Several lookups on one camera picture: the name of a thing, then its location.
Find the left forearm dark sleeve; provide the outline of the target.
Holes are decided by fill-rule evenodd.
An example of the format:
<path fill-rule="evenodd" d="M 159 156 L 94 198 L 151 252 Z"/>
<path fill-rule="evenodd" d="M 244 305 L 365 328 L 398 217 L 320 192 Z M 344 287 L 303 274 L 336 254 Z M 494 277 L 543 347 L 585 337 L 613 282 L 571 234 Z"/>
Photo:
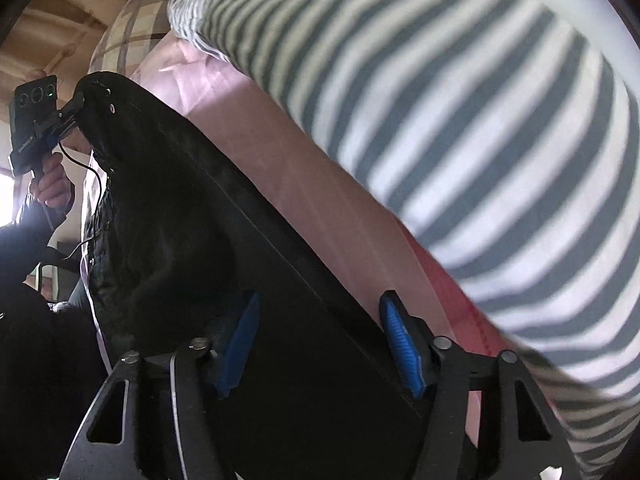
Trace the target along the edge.
<path fill-rule="evenodd" d="M 51 236 L 66 220 L 74 201 L 72 197 L 62 208 L 50 208 L 31 195 L 25 197 L 16 220 L 1 228 L 1 289 L 22 284 L 40 263 Z"/>

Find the person's left hand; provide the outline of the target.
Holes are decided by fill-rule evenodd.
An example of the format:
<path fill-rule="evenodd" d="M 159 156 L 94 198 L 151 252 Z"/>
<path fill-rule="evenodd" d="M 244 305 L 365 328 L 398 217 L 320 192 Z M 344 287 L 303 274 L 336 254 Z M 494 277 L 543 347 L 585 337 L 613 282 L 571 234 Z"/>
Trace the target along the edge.
<path fill-rule="evenodd" d="M 75 191 L 63 166 L 63 155 L 53 153 L 43 159 L 42 176 L 33 178 L 29 194 L 40 204 L 67 212 L 73 206 Z"/>

